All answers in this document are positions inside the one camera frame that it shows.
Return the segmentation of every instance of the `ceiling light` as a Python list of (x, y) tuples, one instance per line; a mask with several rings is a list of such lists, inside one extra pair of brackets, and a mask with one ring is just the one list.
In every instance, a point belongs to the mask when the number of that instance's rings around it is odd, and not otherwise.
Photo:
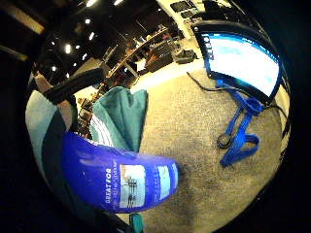
[(87, 7), (91, 7), (95, 2), (97, 2), (97, 0), (88, 0), (88, 1), (86, 2), (86, 6), (87, 6)]
[(71, 46), (70, 46), (69, 44), (67, 44), (67, 45), (65, 46), (65, 52), (66, 52), (66, 53), (70, 53), (70, 52), (71, 52)]
[(86, 59), (86, 56), (87, 56), (87, 53), (85, 53), (85, 54), (82, 56), (82, 60), (85, 60), (85, 59)]
[(120, 4), (123, 0), (116, 0), (114, 5), (117, 6), (118, 4)]
[(91, 41), (91, 40), (93, 39), (94, 35), (95, 35), (95, 33), (91, 32), (91, 33), (89, 34), (88, 39)]

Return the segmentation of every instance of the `black cable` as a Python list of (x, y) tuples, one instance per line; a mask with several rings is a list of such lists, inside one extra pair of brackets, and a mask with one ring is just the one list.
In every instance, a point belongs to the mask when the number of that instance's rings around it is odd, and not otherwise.
[(288, 116), (285, 114), (284, 110), (278, 105), (269, 105), (269, 106), (266, 106), (264, 108), (265, 109), (278, 109), (282, 113), (282, 115), (284, 116), (285, 119), (288, 118)]
[(206, 90), (206, 91), (235, 90), (235, 91), (242, 92), (243, 94), (247, 95), (248, 97), (251, 97), (251, 95), (248, 92), (246, 92), (245, 90), (242, 90), (240, 88), (235, 88), (235, 87), (208, 88), (208, 87), (205, 87), (198, 80), (196, 80), (189, 72), (187, 72), (187, 75), (203, 90)]

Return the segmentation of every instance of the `fisheye view circle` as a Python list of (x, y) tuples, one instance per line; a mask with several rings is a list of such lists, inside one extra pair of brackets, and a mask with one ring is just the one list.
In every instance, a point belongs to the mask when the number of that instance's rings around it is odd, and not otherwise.
[(67, 17), (32, 65), (25, 123), (64, 208), (101, 231), (200, 233), (264, 195), (291, 92), (251, 14), (227, 0), (59, 2)]

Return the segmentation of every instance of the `desk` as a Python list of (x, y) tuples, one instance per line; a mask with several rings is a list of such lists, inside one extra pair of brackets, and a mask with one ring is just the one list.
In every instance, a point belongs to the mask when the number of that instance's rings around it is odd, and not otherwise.
[(148, 41), (144, 42), (143, 44), (141, 44), (139, 47), (137, 47), (135, 50), (131, 51), (129, 54), (127, 54), (122, 61), (120, 61), (119, 63), (117, 63), (117, 65), (109, 71), (108, 75), (107, 75), (107, 79), (112, 78), (121, 67), (126, 67), (130, 73), (133, 74), (133, 76), (135, 76), (136, 78), (139, 78), (139, 75), (136, 71), (134, 71), (130, 65), (128, 65), (127, 60), (130, 59), (137, 51), (139, 51), (140, 49), (142, 49), (144, 46), (146, 46), (148, 43), (150, 43), (153, 39), (155, 39), (157, 36), (162, 35), (164, 33), (166, 33), (168, 31), (168, 28), (164, 28), (161, 29), (160, 31), (157, 31)]

